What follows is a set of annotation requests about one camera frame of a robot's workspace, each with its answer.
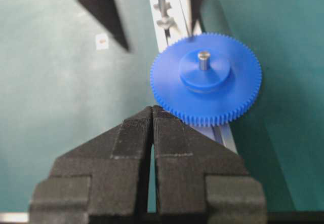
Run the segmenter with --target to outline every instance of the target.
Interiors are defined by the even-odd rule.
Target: small label
[[[97,50],[104,50],[109,48],[109,38],[107,34],[96,35],[96,48]]]

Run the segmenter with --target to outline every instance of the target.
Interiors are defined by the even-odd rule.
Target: blue gear
[[[210,53],[209,69],[200,70],[198,52]],[[184,38],[160,53],[150,71],[158,104],[195,126],[237,119],[254,103],[262,81],[255,54],[221,34]]]

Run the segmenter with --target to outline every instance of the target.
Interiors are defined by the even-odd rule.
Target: metal pin
[[[174,25],[174,19],[169,17],[167,13],[170,7],[170,3],[167,3],[166,0],[158,0],[158,3],[154,5],[154,8],[160,10],[161,12],[161,19],[157,21],[157,25],[165,30],[168,30]]]
[[[199,68],[201,70],[207,70],[209,69],[209,63],[210,63],[210,56],[211,54],[208,51],[200,51],[198,53],[199,58]]]

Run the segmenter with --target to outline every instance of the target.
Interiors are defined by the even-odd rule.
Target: teal surface
[[[324,210],[324,0],[206,0],[209,32],[232,33],[257,55],[256,104],[231,124],[270,211]]]
[[[0,212],[26,211],[57,156],[154,104],[149,0],[116,2],[131,53],[76,0],[0,0]]]
[[[76,0],[0,0],[0,212],[26,211],[57,156],[154,104],[149,0],[117,3],[131,54]],[[232,33],[262,65],[259,99],[231,126],[270,211],[324,210],[323,3],[206,0],[202,11],[206,31]],[[108,50],[96,50],[100,33]]]

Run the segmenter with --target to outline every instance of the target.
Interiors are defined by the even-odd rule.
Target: metal rod
[[[211,54],[208,51],[200,51],[198,53],[199,68],[201,70],[209,69],[210,56],[211,56]]]

